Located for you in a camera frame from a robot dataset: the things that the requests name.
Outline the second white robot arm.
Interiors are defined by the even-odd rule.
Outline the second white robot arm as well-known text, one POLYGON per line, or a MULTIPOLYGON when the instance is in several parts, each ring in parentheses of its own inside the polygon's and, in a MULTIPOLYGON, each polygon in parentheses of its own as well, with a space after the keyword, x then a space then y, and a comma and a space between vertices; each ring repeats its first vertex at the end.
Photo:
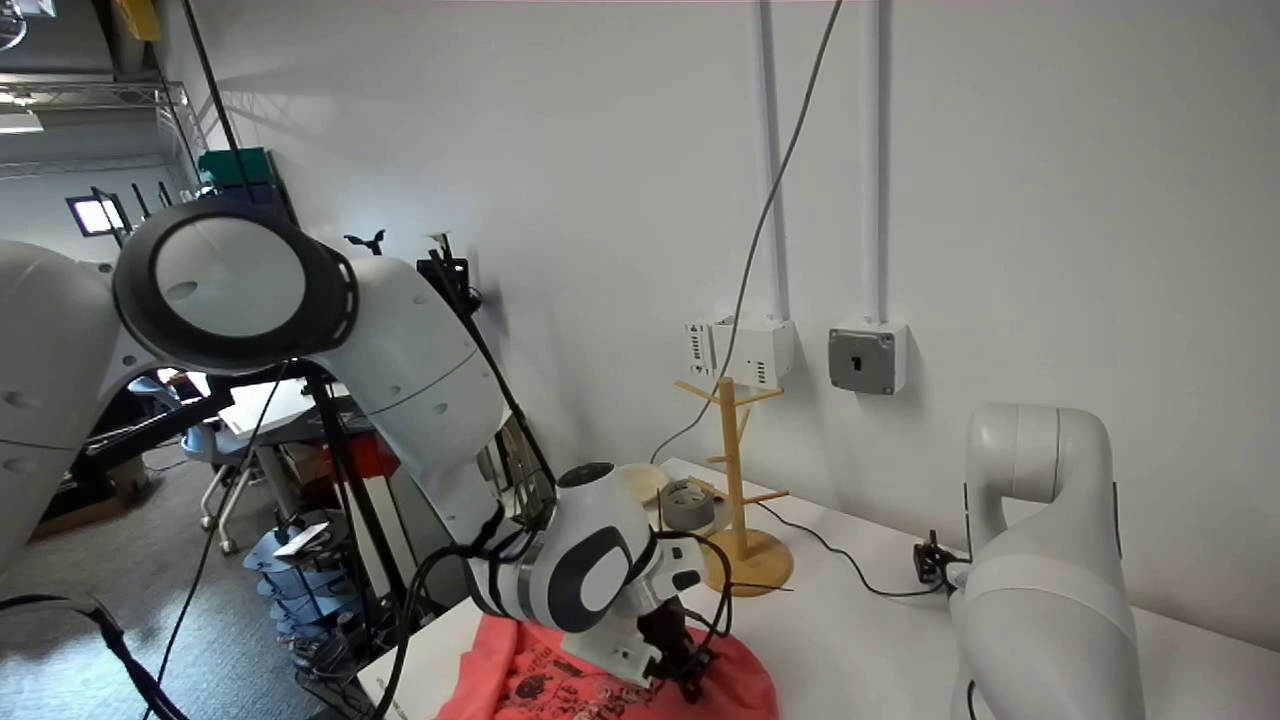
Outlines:
POLYGON ((1109 428, 1079 410, 980 410, 964 512, 947 720, 1144 720, 1109 428))

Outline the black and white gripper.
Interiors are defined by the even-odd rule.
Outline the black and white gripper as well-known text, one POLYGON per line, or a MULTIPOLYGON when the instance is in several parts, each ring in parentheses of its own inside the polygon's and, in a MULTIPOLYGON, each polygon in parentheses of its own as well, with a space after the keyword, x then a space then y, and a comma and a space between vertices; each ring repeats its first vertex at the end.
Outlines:
POLYGON ((684 599, 660 599, 640 615, 608 610, 596 630, 569 634, 564 647, 635 693, 671 685, 687 705, 704 696, 714 670, 714 654, 687 634, 684 599))

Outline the white main robot arm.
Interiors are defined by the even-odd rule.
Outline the white main robot arm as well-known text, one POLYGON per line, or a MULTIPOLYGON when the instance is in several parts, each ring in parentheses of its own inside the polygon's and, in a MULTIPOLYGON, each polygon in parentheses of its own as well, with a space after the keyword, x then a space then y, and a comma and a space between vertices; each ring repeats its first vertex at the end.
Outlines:
POLYGON ((546 512, 518 512, 477 472, 518 406, 450 298, 405 260, 345 257, 224 197, 157 213, 107 268, 0 242, 0 555, 31 539, 111 398, 149 368, 338 380, 483 611, 555 634, 631 689, 702 689, 708 654, 679 610, 704 579, 696 539, 658 529, 614 463, 580 463, 546 512))

